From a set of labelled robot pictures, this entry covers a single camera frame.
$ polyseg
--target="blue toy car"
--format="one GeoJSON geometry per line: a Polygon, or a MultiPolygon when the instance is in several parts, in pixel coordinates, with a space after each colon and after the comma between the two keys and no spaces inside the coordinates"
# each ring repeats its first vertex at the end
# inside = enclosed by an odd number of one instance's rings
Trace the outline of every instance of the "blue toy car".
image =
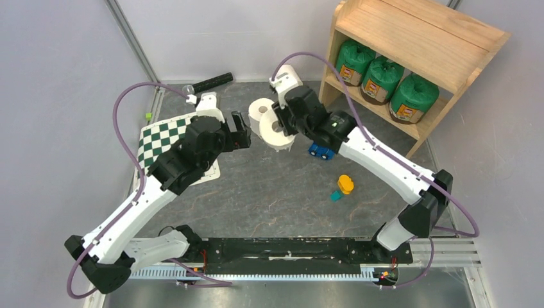
{"type": "Polygon", "coordinates": [[[318,146],[315,143],[310,146],[308,152],[310,153],[310,155],[315,157],[321,157],[324,160],[331,160],[334,157],[334,152],[331,149],[324,146],[318,146]]]}

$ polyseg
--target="green plastic jar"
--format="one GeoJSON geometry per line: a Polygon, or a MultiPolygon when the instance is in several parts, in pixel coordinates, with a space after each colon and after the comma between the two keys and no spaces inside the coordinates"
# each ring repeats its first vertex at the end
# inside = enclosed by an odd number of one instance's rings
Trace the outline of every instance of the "green plastic jar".
{"type": "Polygon", "coordinates": [[[361,95],[369,103],[383,105],[387,103],[404,74],[404,67],[379,56],[366,71],[361,84],[361,95]]]}
{"type": "Polygon", "coordinates": [[[417,74],[410,74],[400,83],[391,102],[389,113],[401,123],[417,123],[438,99],[438,86],[417,74]]]}
{"type": "Polygon", "coordinates": [[[374,50],[354,40],[347,40],[340,48],[336,70],[347,85],[357,87],[361,84],[361,78],[374,58],[376,58],[374,50]]]}

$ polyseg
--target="wooden shelf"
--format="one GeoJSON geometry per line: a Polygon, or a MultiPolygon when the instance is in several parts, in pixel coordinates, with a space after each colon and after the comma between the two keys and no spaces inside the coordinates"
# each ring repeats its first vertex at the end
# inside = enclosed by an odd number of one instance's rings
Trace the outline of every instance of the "wooden shelf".
{"type": "MultiPolygon", "coordinates": [[[[336,79],[336,76],[334,76],[333,73],[328,73],[325,77],[325,82],[327,82],[329,85],[333,86],[335,89],[342,91],[343,88],[340,82],[336,79]]],[[[378,116],[385,119],[387,122],[391,123],[393,126],[397,127],[399,130],[407,133],[412,138],[419,140],[420,133],[423,133],[427,131],[429,126],[432,124],[433,120],[440,114],[440,111],[444,109],[444,106],[448,103],[447,100],[443,98],[439,98],[436,103],[432,106],[431,110],[427,112],[423,116],[423,119],[419,123],[416,124],[402,124],[395,122],[392,120],[391,116],[389,115],[389,105],[374,105],[371,103],[368,103],[362,96],[361,91],[359,90],[359,87],[348,87],[348,91],[350,93],[350,97],[358,102],[359,104],[365,106],[367,109],[371,110],[378,116]]]]}
{"type": "MultiPolygon", "coordinates": [[[[336,63],[342,43],[351,38],[453,94],[449,101],[439,98],[419,123],[401,124],[391,119],[387,105],[368,103],[358,87],[348,88],[353,100],[417,140],[409,158],[509,37],[433,0],[347,0],[333,14],[326,58],[336,63]]],[[[325,67],[319,100],[327,106],[342,93],[325,67]]]]}
{"type": "Polygon", "coordinates": [[[426,0],[356,1],[336,29],[451,93],[503,31],[426,0]]]}

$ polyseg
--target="gray marbled surface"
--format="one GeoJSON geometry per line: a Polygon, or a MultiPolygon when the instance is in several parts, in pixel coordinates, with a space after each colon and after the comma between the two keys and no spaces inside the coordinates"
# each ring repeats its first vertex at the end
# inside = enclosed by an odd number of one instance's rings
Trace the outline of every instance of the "gray marbled surface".
{"type": "MultiPolygon", "coordinates": [[[[306,85],[319,92],[319,82],[306,85]]],[[[234,128],[230,112],[241,111],[249,124],[248,107],[271,98],[267,83],[231,83],[214,89],[220,108],[234,128]]],[[[357,105],[362,122],[374,136],[405,155],[415,140],[379,116],[357,105]]],[[[345,97],[330,109],[347,110],[345,97]]],[[[183,98],[167,91],[159,120],[193,112],[183,98]]],[[[381,224],[405,206],[395,191],[368,170],[346,158],[324,161],[308,154],[310,140],[298,135],[291,151],[267,147],[253,136],[250,149],[219,156],[221,177],[189,187],[139,232],[155,237],[166,225],[187,224],[202,237],[372,236],[381,224]],[[355,182],[353,193],[337,202],[330,194],[342,174],[355,182]]],[[[412,160],[435,169],[427,146],[412,160]]],[[[440,225],[451,227],[445,213],[440,225]]]]}

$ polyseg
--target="red wire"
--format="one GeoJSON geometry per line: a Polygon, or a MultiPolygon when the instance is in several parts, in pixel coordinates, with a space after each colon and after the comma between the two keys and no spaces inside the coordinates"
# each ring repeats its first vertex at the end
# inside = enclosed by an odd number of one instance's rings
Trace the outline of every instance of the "red wire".
{"type": "Polygon", "coordinates": [[[200,254],[204,258],[204,266],[202,266],[202,271],[205,273],[206,272],[206,250],[202,250],[200,254]]]}

